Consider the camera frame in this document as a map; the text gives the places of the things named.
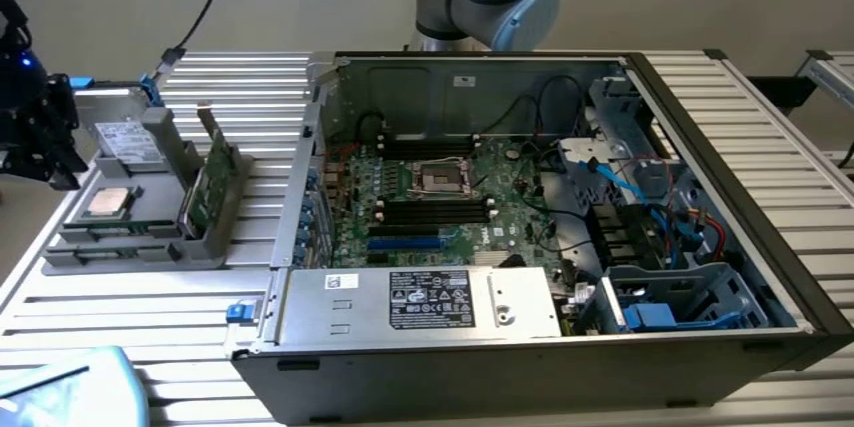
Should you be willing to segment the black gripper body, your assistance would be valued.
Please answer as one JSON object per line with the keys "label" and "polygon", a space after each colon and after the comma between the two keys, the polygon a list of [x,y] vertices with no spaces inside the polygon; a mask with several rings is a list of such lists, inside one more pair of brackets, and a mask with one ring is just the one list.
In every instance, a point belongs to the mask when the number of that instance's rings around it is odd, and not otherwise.
{"label": "black gripper body", "polygon": [[38,109],[48,74],[32,51],[28,17],[16,0],[1,0],[1,147],[38,148]]}

